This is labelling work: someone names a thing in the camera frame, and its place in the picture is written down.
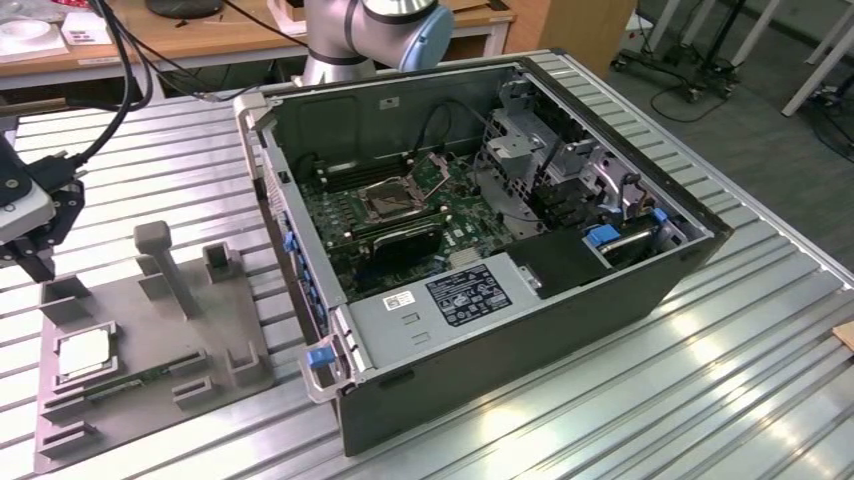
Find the blue latch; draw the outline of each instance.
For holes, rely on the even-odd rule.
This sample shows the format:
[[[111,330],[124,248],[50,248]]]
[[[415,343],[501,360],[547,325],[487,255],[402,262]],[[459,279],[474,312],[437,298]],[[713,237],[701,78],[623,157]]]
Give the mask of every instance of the blue latch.
[[[658,223],[665,223],[667,221],[667,213],[661,208],[653,210],[653,216]]]
[[[297,250],[297,237],[294,232],[287,232],[284,234],[284,251],[290,253],[294,250]]]
[[[318,347],[309,350],[309,366],[311,368],[326,367],[335,363],[335,350],[333,347]]]
[[[587,241],[594,247],[599,247],[619,238],[619,232],[614,225],[601,225],[587,232]]]

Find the metal slatted surface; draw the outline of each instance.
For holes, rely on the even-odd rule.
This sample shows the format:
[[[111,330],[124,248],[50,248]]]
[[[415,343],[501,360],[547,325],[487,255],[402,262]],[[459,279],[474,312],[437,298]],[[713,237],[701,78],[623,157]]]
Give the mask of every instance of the metal slatted surface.
[[[187,100],[131,115],[90,163],[88,205],[58,249],[99,284],[138,273],[131,227],[162,218],[176,257],[228,240],[248,264],[276,387],[56,478],[848,478],[854,368],[830,328],[850,274],[569,58],[533,57],[737,229],[650,316],[359,458],[305,394],[302,343],[254,207],[230,110]],[[108,114],[27,119],[28,160],[78,150]],[[0,272],[0,480],[32,476],[38,287]]]

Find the cpu socket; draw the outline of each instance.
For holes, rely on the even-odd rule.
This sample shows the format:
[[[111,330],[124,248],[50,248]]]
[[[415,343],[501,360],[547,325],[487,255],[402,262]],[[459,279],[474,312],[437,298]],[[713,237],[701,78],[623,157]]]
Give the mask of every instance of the cpu socket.
[[[393,177],[365,187],[358,195],[369,212],[369,223],[383,223],[425,209],[422,193],[403,177]]]

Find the circuit board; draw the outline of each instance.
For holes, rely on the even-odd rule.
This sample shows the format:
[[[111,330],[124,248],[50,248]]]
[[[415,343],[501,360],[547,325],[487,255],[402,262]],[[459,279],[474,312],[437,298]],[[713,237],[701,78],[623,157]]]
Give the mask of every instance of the circuit board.
[[[445,175],[437,166],[429,161],[417,162],[411,183],[425,195],[434,188],[437,190],[419,205],[422,214],[418,218],[409,221],[402,218],[389,228],[378,226],[373,219],[377,215],[365,199],[365,187],[335,193],[319,192],[310,186],[302,187],[313,222],[350,301],[449,271],[454,268],[449,257],[457,252],[469,250],[486,258],[494,250],[514,241],[510,230],[479,195],[469,175],[471,167],[463,158],[447,158],[449,178],[445,183]],[[359,235],[357,232],[381,230],[382,234],[389,234],[437,224],[442,226],[442,241],[435,254],[403,268],[370,275],[359,271],[361,260],[370,255],[371,242],[381,234]]]

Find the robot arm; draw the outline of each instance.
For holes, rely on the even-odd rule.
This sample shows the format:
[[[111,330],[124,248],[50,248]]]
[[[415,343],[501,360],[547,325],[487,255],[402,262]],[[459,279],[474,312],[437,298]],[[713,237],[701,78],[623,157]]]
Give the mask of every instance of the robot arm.
[[[309,0],[309,61],[301,85],[374,75],[374,60],[402,72],[435,67],[454,14],[438,0]]]
[[[27,165],[0,135],[0,266],[18,263],[34,281],[54,279],[50,254],[84,205],[75,157]]]

